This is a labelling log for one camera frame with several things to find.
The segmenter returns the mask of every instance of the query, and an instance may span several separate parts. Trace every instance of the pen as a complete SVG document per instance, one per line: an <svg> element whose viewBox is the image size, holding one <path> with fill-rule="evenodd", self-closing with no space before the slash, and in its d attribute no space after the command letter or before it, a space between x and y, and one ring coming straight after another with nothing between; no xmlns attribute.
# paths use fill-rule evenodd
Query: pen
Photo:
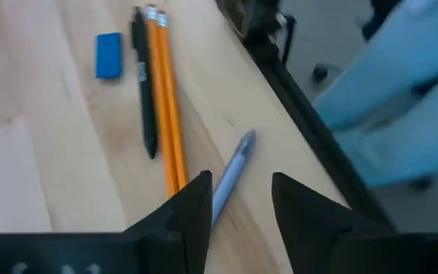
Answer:
<svg viewBox="0 0 438 274"><path fill-rule="evenodd" d="M256 133L254 130L251 130L241 138L240 143L236 147L236 151L234 151L233 157L229 160L226 170L219 180L219 185L212 196L212 227L214 227L222 208L233 192L233 188L236 186L246 166L246 162L251 155L252 149L255 146L255 142Z"/></svg>
<svg viewBox="0 0 438 274"><path fill-rule="evenodd" d="M157 7L148 5L147 25L151 51L151 68L154 86L154 96L157 101L158 126L160 130L160 146L165 168L165 181L167 182L167 195L169 197L178 192L176 181L176 166L173 156L173 143L170 130L170 117L168 115L167 92L163 84L163 68L160 61L160 39L158 37Z"/></svg>
<svg viewBox="0 0 438 274"><path fill-rule="evenodd" d="M144 146L151 159L157 153L157 125L155 123L155 109L153 87L151 84L150 56L148 52L147 28L141 9L135 7L134 20L131 22L131 37L133 47L138 54L138 81L141 91L141 116L143 123Z"/></svg>
<svg viewBox="0 0 438 274"><path fill-rule="evenodd" d="M176 180L179 191L189 182L189 174L185 152L183 148L183 134L180 123L179 100L175 89L175 78L173 75L173 63L168 39L168 22L164 11L158 11L158 36L160 38L160 53L163 69L165 93L167 95L168 115L170 117L170 130L173 143L173 156L176 166Z"/></svg>

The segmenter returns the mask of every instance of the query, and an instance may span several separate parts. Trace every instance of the wood grain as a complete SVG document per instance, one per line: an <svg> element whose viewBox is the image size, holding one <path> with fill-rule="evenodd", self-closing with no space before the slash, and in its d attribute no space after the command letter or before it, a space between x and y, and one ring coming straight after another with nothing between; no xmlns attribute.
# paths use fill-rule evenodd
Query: wood grain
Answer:
<svg viewBox="0 0 438 274"><path fill-rule="evenodd" d="M258 133L206 272L291 272L271 174L344 200L214 1L154 3L170 16L189 176L209 169L218 180L240 137ZM142 145L133 5L146 2L0 0L0 231L121 231L165 200L161 156ZM123 75L98 81L94 39L114 31Z"/></svg>

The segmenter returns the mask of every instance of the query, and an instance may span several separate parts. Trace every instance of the pencil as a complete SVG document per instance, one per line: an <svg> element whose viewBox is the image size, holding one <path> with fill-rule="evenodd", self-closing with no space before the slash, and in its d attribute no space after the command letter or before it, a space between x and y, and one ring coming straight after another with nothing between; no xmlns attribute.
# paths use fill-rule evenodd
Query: pencil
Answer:
<svg viewBox="0 0 438 274"><path fill-rule="evenodd" d="M158 140L153 87L151 84L150 43L148 42L146 23L144 22L139 7L135 7L135 14L131 22L131 37L133 48L138 54L138 81L141 93L141 118L143 122L144 146L150 158L153 159L157 152Z"/></svg>
<svg viewBox="0 0 438 274"><path fill-rule="evenodd" d="M150 36L151 67L154 95L157 103L158 126L160 129L160 144L167 182L167 195L173 196L178 192L176 167L173 156L173 143L170 131L170 121L167 106L167 94L163 86L163 69L160 61L160 40L158 37L157 7L148 5L147 9L148 34Z"/></svg>
<svg viewBox="0 0 438 274"><path fill-rule="evenodd" d="M183 149L183 134L180 122L179 101L175 90L175 78L173 73L173 63L170 51L170 41L168 38L167 15L164 11L158 12L158 36L160 40L160 55L167 93L168 115L170 117L170 128L172 130L173 156L175 158L177 182L179 190L189 182L185 152Z"/></svg>

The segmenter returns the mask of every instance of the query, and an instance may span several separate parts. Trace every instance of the eraser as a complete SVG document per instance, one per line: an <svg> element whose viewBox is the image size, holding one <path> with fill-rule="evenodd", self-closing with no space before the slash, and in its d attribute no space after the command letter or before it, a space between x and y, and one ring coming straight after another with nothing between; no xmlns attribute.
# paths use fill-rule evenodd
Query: eraser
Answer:
<svg viewBox="0 0 438 274"><path fill-rule="evenodd" d="M96 37L96 78L114 79L121 75L121 33L106 33Z"/></svg>

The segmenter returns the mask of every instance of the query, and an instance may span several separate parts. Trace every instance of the black pen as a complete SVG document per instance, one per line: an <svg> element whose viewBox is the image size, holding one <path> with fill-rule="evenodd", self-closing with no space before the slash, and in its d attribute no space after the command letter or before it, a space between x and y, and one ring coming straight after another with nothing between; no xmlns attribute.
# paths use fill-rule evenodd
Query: black pen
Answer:
<svg viewBox="0 0 438 274"><path fill-rule="evenodd" d="M133 22L131 22L131 37L133 47L138 53L138 81L141 89L144 146L150 158L153 159L157 152L157 125L155 123L153 88L151 86L147 27L139 7L135 7L135 15Z"/></svg>

